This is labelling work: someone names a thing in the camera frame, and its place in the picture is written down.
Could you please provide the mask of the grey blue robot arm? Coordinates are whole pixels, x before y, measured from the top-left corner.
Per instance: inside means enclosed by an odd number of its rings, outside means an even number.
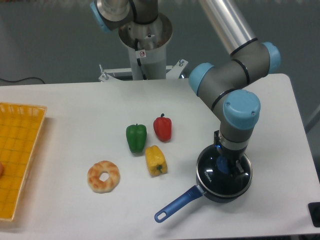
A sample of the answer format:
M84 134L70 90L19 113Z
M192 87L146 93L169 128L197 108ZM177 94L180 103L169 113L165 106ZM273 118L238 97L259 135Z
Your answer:
M227 169L238 165L260 115L258 97L245 87L276 71L281 56L272 43L258 41L234 1L202 0L200 5L231 60L220 67L198 65L189 85L220 120L214 143ZM104 32L118 30L134 80L168 77L166 45L173 27L156 0L94 0L90 8Z

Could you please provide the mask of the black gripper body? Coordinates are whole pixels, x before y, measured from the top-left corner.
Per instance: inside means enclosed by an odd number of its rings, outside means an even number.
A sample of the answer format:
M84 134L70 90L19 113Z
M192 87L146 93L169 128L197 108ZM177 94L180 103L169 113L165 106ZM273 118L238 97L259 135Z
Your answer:
M219 130L214 132L213 144L216 147L219 156L217 157L216 164L222 173L237 172L236 161L242 163L242 157L248 146L248 141L232 142L227 140Z

